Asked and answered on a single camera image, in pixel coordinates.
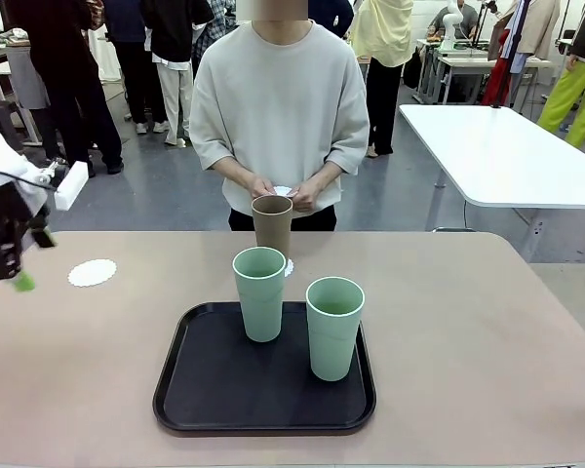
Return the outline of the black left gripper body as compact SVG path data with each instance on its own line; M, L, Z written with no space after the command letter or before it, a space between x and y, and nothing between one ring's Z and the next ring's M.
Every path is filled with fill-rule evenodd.
M48 222L49 213L43 189L36 187L30 194L16 181L0 186L0 281L10 280L22 270L22 239L29 234L28 222L36 216Z

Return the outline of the person's right hand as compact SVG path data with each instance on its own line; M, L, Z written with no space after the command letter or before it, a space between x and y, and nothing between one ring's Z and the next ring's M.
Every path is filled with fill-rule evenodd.
M276 195L276 191L272 183L260 176L251 175L247 182L247 188L253 199Z

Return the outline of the person's left hand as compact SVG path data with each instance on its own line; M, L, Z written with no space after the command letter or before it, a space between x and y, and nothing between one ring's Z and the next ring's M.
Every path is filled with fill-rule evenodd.
M322 188L316 181L307 180L293 188L288 196L292 199L292 207L298 213L311 213L316 209L318 196Z

